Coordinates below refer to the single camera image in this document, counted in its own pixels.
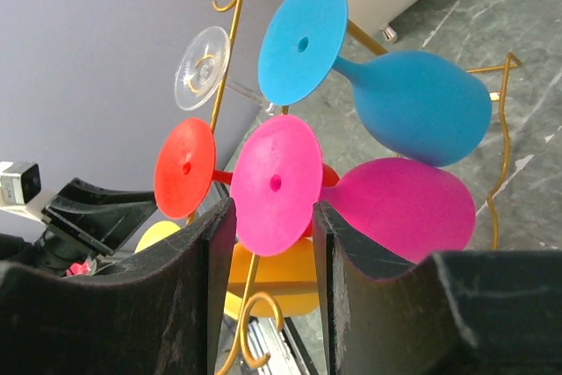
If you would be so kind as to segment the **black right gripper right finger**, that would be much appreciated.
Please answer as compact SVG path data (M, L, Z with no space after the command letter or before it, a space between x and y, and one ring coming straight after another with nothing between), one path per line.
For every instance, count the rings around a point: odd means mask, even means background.
M331 374L558 374L558 251L436 252L413 264L313 209Z

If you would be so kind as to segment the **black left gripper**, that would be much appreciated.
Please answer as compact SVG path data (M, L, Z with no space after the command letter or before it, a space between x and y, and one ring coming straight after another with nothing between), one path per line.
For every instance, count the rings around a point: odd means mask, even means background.
M153 191L110 190L76 177L42 210L46 229L30 265L61 277L74 263L112 256L156 209Z

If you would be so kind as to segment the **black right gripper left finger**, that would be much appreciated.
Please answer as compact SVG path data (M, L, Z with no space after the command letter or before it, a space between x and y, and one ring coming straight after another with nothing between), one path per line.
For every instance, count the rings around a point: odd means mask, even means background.
M213 373L235 225L225 198L91 276L2 262L2 373Z

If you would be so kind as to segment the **pink wine glass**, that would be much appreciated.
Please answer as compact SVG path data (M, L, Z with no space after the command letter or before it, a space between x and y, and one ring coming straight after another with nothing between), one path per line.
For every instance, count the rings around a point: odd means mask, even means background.
M324 162L313 129L279 115L248 138L230 194L240 242L259 256L288 250L328 202L360 234L411 263L434 251L462 250L472 237L472 194L451 173L386 157L364 162L335 186L323 184Z

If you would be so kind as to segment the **blue wine glass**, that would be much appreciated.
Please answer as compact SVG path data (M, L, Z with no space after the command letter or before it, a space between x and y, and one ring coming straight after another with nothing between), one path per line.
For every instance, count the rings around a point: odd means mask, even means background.
M362 125L384 147L435 167L468 156L490 125L487 87L423 51L391 52L363 63L342 58L348 15L348 0L284 0L259 54L264 96L275 105L296 104L334 70L351 83Z

